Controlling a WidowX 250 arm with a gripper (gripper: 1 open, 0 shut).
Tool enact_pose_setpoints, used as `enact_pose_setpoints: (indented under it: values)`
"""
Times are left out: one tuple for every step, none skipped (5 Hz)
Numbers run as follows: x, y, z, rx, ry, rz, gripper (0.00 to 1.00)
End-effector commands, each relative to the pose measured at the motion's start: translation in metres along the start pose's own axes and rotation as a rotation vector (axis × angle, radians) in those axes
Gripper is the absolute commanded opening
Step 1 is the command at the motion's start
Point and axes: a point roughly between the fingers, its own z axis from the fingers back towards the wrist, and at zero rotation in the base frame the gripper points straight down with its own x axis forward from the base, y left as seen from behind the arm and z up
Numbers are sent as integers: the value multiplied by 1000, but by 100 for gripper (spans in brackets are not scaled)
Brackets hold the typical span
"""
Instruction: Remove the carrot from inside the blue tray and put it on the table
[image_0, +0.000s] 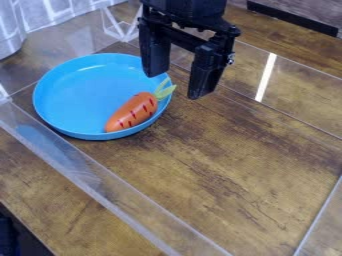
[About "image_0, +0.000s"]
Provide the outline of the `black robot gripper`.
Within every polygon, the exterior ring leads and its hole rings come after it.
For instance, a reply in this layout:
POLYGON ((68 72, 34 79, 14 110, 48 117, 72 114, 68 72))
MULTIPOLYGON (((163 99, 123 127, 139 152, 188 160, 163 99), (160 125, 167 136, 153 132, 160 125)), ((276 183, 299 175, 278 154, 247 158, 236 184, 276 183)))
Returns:
POLYGON ((171 45, 195 52, 187 97, 210 94, 226 66, 240 30, 223 19, 227 0, 140 0, 139 46, 143 70, 155 77, 169 68, 171 45))

